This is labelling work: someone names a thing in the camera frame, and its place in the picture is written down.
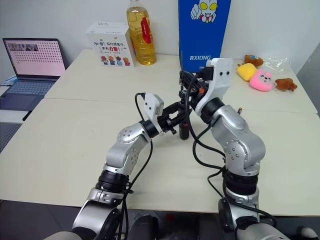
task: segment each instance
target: laptop keyboard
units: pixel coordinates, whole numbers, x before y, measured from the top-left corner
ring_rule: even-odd
[[[27,82],[18,81],[12,85],[6,93],[8,94],[34,94],[45,95],[52,87],[52,82]]]

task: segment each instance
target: metal bracket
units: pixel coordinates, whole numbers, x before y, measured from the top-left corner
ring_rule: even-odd
[[[144,112],[146,113],[148,119],[155,126],[156,130],[160,135],[164,132],[158,123],[158,117],[162,115],[164,110],[164,101],[155,94],[146,93],[144,97]]]
[[[213,79],[209,82],[209,88],[205,96],[196,105],[195,113],[201,116],[202,108],[212,99],[220,98],[222,100],[225,92],[230,86],[232,75],[232,58],[214,58],[208,60],[207,67],[214,67]]]

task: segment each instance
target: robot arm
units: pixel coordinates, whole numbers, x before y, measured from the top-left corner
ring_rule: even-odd
[[[225,153],[225,197],[219,201],[220,223],[226,232],[236,231],[239,240],[288,239],[274,227],[259,223],[259,214],[252,211],[259,208],[258,174],[266,148],[247,122],[221,101],[231,82],[232,66],[230,58],[208,60],[206,68],[197,73],[202,81],[196,80],[190,91],[191,107],[212,125],[212,135]],[[183,76],[180,75],[180,83],[188,89],[192,81]]]
[[[122,129],[116,143],[107,153],[103,171],[79,211],[71,232],[58,232],[46,240],[113,240],[122,221],[117,206],[129,192],[129,176],[141,150],[157,135],[171,131],[185,120],[181,103],[163,108],[157,95],[143,93],[144,111],[148,120]],[[173,119],[170,114],[178,112]]]

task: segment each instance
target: blue box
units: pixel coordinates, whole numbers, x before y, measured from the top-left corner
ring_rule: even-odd
[[[181,68],[197,72],[219,58],[231,0],[178,0]]]

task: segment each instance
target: plastic bottle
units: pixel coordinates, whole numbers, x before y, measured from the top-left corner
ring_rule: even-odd
[[[130,2],[126,18],[136,58],[142,65],[154,64],[157,57],[148,12],[139,0],[130,0]]]

